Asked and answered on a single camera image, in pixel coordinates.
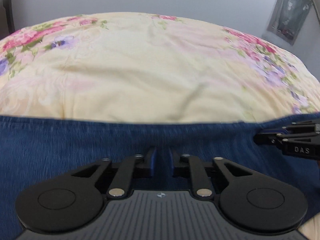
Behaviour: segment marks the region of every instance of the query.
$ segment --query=silver screw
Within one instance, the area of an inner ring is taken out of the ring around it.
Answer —
[[[207,188],[201,188],[197,190],[197,195],[201,197],[209,197],[212,195],[212,191]]]
[[[114,197],[121,197],[124,195],[124,190],[122,188],[113,188],[109,190],[109,194]]]

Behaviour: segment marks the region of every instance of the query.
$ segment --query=blue cloth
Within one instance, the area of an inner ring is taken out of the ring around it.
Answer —
[[[158,147],[155,177],[137,181],[149,189],[185,189],[187,180],[171,177],[169,146],[210,161],[222,156],[299,188],[307,197],[305,217],[320,212],[319,169],[315,161],[283,156],[273,146],[252,141],[260,129],[320,118],[320,114],[295,115],[258,123],[183,125],[108,124],[0,116],[0,239],[21,232],[14,202],[31,184],[78,166],[109,157],[114,162]]]

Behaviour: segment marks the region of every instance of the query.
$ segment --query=floral fabric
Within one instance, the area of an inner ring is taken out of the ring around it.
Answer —
[[[319,109],[320,84],[294,55],[206,22],[80,15],[0,41],[0,114],[264,122]]]

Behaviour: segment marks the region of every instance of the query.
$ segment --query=mattress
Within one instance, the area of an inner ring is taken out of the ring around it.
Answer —
[[[266,122],[320,110],[291,53],[202,21],[65,17],[0,41],[0,114],[112,123]],[[320,216],[300,227],[320,239]]]

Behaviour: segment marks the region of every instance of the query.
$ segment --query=gray gripper base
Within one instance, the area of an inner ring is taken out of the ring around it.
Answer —
[[[306,240],[298,231],[259,236],[230,225],[212,202],[188,191],[135,190],[109,202],[100,217],[76,231],[41,235],[26,230],[17,240]]]

